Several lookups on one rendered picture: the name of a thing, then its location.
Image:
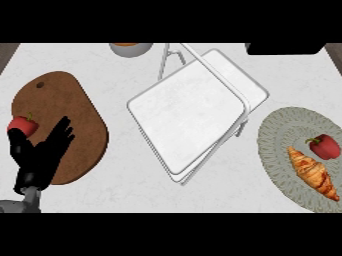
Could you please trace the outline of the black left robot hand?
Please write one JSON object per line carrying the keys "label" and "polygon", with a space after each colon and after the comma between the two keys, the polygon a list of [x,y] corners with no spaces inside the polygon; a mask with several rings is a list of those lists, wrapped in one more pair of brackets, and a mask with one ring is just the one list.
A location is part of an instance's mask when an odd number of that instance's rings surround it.
{"label": "black left robot hand", "polygon": [[45,140],[32,145],[23,131],[11,128],[6,131],[9,155],[18,165],[12,190],[17,194],[29,187],[42,191],[52,180],[61,157],[74,138],[70,120],[63,117]]}

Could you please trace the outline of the white tiered shelf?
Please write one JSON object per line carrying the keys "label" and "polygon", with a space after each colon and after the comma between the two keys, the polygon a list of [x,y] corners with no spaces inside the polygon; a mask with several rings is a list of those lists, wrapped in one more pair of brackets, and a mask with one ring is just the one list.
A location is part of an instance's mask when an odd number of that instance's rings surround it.
{"label": "white tiered shelf", "polygon": [[185,184],[226,139],[238,136],[269,93],[240,68],[222,43],[204,52],[187,43],[163,49],[179,68],[157,73],[156,83],[126,108],[170,180]]}

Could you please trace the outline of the grey round patterned placemat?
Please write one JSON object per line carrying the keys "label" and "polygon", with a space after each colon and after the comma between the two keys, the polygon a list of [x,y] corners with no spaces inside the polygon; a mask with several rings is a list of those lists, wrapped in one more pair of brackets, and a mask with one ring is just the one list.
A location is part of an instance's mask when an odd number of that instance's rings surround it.
{"label": "grey round patterned placemat", "polygon": [[[336,141],[340,154],[322,160],[309,150],[305,140],[328,135]],[[284,196],[312,212],[342,212],[342,129],[320,113],[299,107],[272,111],[257,129],[257,154],[266,175]],[[296,176],[289,160],[287,147],[324,164],[339,201],[325,198]]]}

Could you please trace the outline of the golden brown croissant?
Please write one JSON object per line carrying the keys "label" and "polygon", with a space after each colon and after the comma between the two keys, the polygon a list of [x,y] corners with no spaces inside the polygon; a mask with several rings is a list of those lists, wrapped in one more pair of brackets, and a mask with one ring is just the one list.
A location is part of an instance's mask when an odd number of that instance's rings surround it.
{"label": "golden brown croissant", "polygon": [[291,146],[286,148],[296,176],[305,184],[330,200],[339,201],[336,188],[330,181],[330,175],[321,162],[317,162]]}

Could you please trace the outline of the red bell pepper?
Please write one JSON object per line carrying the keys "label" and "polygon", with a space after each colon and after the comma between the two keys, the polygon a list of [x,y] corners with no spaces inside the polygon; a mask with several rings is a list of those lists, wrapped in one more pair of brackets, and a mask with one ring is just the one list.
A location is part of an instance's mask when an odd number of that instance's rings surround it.
{"label": "red bell pepper", "polygon": [[308,138],[305,140],[305,144],[309,147],[309,150],[312,153],[322,159],[336,159],[340,155],[340,147],[334,139],[325,135],[321,134],[314,138]]}
{"label": "red bell pepper", "polygon": [[27,113],[24,116],[14,116],[6,129],[18,129],[26,137],[30,137],[35,131],[37,130],[37,123],[32,119],[32,113]]}

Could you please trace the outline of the brown wooden cutting board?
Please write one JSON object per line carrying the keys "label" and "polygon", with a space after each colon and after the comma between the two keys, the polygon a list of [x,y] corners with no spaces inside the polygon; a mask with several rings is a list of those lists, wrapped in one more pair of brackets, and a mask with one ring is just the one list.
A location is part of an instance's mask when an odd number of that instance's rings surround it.
{"label": "brown wooden cutting board", "polygon": [[70,120],[74,139],[51,180],[52,185],[64,185],[76,181],[94,168],[108,143],[104,121],[70,73],[45,73],[21,87],[12,98],[11,115],[24,116],[27,113],[39,124],[29,137],[32,144],[45,140],[63,116]]}

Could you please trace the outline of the grey bowl with orange contents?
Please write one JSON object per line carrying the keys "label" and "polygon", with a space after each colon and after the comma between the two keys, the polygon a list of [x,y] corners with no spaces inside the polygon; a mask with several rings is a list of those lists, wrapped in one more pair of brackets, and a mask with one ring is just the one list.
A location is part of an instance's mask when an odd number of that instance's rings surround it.
{"label": "grey bowl with orange contents", "polygon": [[108,44],[113,53],[125,58],[138,57],[151,48],[151,43],[135,43],[135,44]]}

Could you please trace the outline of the black appliance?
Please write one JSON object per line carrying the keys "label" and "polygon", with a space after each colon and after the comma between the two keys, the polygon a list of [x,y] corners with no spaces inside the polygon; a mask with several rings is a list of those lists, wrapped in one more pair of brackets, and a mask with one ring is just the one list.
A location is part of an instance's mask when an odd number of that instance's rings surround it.
{"label": "black appliance", "polygon": [[311,55],[324,47],[324,43],[246,43],[249,55]]}

